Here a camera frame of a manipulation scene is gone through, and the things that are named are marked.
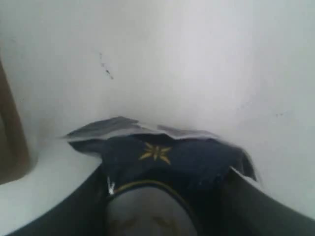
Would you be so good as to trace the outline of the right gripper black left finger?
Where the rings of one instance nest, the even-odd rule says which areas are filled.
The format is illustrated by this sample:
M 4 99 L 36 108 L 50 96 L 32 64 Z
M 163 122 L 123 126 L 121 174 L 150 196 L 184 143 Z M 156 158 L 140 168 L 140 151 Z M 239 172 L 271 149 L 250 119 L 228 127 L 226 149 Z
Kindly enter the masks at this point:
M 66 199 L 7 236 L 104 236 L 107 190 L 99 166 Z

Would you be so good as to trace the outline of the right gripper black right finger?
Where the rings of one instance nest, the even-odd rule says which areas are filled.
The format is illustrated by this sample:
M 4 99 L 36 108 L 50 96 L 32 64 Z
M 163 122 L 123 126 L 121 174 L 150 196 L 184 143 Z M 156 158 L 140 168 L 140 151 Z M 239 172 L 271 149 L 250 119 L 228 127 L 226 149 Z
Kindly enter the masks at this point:
M 252 168 L 199 168 L 208 190 L 200 236 L 313 236 L 314 219 L 265 193 Z

